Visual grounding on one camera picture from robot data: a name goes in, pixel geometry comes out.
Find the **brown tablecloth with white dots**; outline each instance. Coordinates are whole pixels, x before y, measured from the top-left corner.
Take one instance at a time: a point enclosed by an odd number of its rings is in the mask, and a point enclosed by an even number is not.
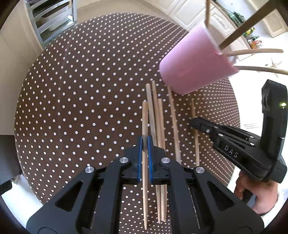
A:
[[[42,203],[87,165],[105,167],[136,143],[142,135],[145,84],[152,80],[163,99],[166,153],[175,159],[168,92],[158,68],[186,34],[154,16],[113,13],[69,28],[44,49],[23,82],[15,115],[18,157]],[[193,168],[195,145],[187,125],[191,99],[197,116],[239,127],[237,102],[228,79],[173,95],[182,165]],[[234,165],[212,148],[206,134],[199,133],[199,148],[200,165],[227,185]],[[141,188],[141,183],[124,187],[119,233],[144,231]],[[157,223],[152,185],[148,215],[147,233],[170,232],[169,213],[166,223]]]

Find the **wooden stick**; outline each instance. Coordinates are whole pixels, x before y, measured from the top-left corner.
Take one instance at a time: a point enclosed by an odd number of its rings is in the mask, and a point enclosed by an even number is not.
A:
[[[152,93],[151,93],[150,84],[146,84],[146,94],[147,94],[147,100],[148,100],[150,132],[151,132],[152,139],[153,139],[153,145],[158,146],[157,145],[157,137],[156,137],[156,128],[155,128],[153,100],[152,100]],[[161,191],[160,191],[159,185],[156,185],[155,187],[156,187],[158,223],[161,223]]]
[[[161,135],[161,147],[166,152],[165,145],[165,130],[164,130],[164,116],[163,116],[163,104],[162,99],[158,99],[158,107],[159,107],[159,120],[160,120],[160,135]],[[167,185],[161,185],[161,220],[166,222],[167,218]]]
[[[157,146],[161,147],[162,135],[161,135],[161,126],[160,126],[159,106],[158,106],[156,84],[154,80],[152,81],[152,95],[153,95],[154,114],[155,114],[155,122],[156,122],[156,134],[157,134],[157,143],[158,143]]]
[[[210,0],[206,0],[206,18],[205,18],[205,25],[208,28],[210,21]]]
[[[148,101],[150,132],[151,132],[152,139],[153,139],[153,145],[157,146],[157,136],[156,136],[153,100],[152,100],[152,93],[151,93],[150,84],[146,84],[146,95],[147,95],[147,101]]]
[[[244,32],[257,24],[265,16],[275,10],[275,1],[270,0],[264,6],[262,6],[257,12],[254,13],[248,20],[246,20],[239,28],[237,28],[229,37],[227,37],[220,45],[220,50],[225,49],[238,37],[240,37]]]
[[[161,139],[162,139],[162,144],[161,148],[166,151],[166,144],[165,144],[165,130],[164,130],[164,116],[163,116],[163,103],[162,99],[158,99],[158,106],[159,106],[159,113],[160,113],[160,129],[161,129]]]
[[[194,100],[191,99],[192,118],[196,118],[196,113],[195,113],[194,107],[195,107]],[[199,141],[198,141],[198,131],[197,131],[197,129],[193,129],[193,136],[194,136],[194,140],[195,140],[196,166],[200,166]]]
[[[171,116],[172,116],[175,158],[176,158],[176,161],[179,162],[181,165],[181,153],[180,153],[180,144],[179,144],[179,136],[178,136],[178,127],[177,127],[177,122],[176,122],[176,113],[175,113],[175,108],[174,108],[174,101],[173,101],[171,87],[167,86],[167,90],[169,94],[170,110],[171,110]]]
[[[148,136],[148,103],[142,102],[142,184],[143,184],[143,216],[144,228],[147,230],[147,215],[148,215],[148,149],[147,149],[147,136]]]
[[[284,51],[281,49],[249,49],[249,50],[235,50],[226,55],[229,56],[237,56],[241,54],[257,54],[257,53],[283,53]]]
[[[159,115],[160,113],[159,113],[159,106],[158,106],[158,99],[157,99],[156,83],[154,80],[152,81],[152,96],[153,96],[154,114],[155,114],[155,123],[156,123],[156,134],[157,134],[157,143],[158,143],[157,146],[162,148],[162,135],[161,135],[161,124],[160,124],[160,115]],[[163,199],[165,198],[165,197],[162,197],[162,195],[163,195],[162,187],[163,186],[164,185],[156,185],[156,194],[157,193],[160,194],[160,204],[161,204],[160,215],[161,215],[162,221],[164,221],[164,219],[163,219],[164,214],[167,213],[167,205],[166,205],[166,207],[163,206]]]
[[[266,72],[273,72],[283,75],[288,75],[288,71],[268,68],[268,67],[253,67],[253,66],[234,66],[238,70],[251,70],[251,71],[266,71]]]
[[[156,188],[156,202],[157,202],[157,218],[158,223],[161,223],[161,186],[155,185]]]

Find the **pink cup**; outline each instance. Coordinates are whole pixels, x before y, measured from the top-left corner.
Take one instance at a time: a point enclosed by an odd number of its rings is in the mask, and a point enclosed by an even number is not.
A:
[[[159,70],[165,84],[181,95],[237,73],[204,24],[193,28],[161,60]]]

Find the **silver screw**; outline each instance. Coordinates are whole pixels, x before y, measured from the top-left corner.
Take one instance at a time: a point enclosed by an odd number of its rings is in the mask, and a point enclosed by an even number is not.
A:
[[[126,162],[129,161],[129,159],[126,158],[126,157],[122,157],[122,158],[119,159],[119,161],[120,161],[121,163],[126,163]]]
[[[196,172],[202,174],[205,171],[203,167],[196,167]]]
[[[93,171],[94,171],[94,167],[89,166],[89,167],[86,167],[86,168],[85,168],[85,172],[86,172],[86,173],[91,173],[91,172],[93,172]]]
[[[170,158],[161,158],[161,162],[162,163],[169,163],[170,162]]]

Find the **cabinet door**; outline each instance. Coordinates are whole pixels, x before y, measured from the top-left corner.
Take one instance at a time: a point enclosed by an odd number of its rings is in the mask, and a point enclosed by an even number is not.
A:
[[[149,2],[154,7],[160,9],[165,14],[169,15],[180,0],[145,0],[145,1]]]
[[[206,0],[180,0],[169,16],[186,30],[191,29],[206,14]]]
[[[235,27],[230,23],[228,17],[229,16],[226,13],[220,12],[217,8],[210,11],[210,23],[225,37],[235,31]]]
[[[251,49],[251,47],[249,46],[244,36],[237,38],[237,40],[235,40],[234,42],[230,44],[230,47],[233,51]],[[251,54],[242,54],[242,55],[238,55],[237,57],[238,57],[238,60],[241,61],[249,56],[251,56]]]

